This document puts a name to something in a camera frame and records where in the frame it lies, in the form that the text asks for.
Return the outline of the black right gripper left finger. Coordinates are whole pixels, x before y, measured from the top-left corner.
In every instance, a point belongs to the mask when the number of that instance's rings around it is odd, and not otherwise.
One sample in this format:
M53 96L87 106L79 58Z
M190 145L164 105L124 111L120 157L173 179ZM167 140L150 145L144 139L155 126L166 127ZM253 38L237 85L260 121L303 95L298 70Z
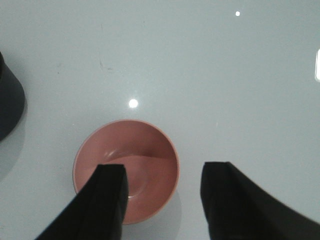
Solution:
M100 164L39 240L119 240L129 196L122 164Z

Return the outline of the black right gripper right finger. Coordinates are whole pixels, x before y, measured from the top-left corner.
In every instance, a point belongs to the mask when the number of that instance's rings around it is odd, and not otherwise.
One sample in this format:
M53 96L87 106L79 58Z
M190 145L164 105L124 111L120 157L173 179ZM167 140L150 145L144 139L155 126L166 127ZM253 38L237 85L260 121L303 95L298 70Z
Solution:
M230 162L206 162L200 197L212 240L318 240L320 225L272 197Z

